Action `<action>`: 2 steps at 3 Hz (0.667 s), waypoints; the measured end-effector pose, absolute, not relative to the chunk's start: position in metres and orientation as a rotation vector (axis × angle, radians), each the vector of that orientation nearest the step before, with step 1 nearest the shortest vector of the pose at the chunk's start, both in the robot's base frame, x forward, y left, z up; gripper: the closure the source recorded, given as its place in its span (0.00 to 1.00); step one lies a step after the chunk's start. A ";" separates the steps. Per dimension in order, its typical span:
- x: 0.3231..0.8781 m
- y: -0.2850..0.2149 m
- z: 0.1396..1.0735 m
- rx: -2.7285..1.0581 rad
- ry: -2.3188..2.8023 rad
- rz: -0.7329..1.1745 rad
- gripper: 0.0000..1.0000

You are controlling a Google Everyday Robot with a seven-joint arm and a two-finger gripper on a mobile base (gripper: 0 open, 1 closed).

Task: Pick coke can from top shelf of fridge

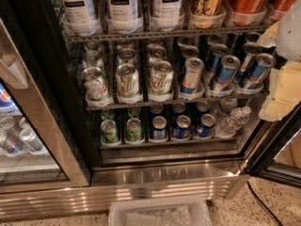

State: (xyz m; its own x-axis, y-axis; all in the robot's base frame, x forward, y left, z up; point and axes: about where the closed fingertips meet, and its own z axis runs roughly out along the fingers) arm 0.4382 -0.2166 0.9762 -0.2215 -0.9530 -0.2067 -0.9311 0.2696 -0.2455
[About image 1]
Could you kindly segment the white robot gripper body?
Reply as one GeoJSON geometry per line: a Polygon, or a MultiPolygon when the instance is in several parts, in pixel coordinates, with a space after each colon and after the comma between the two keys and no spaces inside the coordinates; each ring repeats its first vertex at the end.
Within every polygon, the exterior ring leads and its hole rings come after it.
{"type": "Polygon", "coordinates": [[[301,60],[301,0],[296,0],[281,18],[276,45],[281,57],[301,60]]]}

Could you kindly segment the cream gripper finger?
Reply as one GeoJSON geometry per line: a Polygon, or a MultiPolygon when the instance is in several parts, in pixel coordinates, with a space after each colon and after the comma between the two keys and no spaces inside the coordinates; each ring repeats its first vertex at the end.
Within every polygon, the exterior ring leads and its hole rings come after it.
{"type": "Polygon", "coordinates": [[[279,22],[272,24],[266,31],[258,38],[257,44],[263,48],[270,48],[276,45],[276,37],[279,22]]]}
{"type": "Polygon", "coordinates": [[[301,62],[289,60],[269,76],[270,94],[261,106],[264,121],[281,121],[301,102],[301,62]]]}

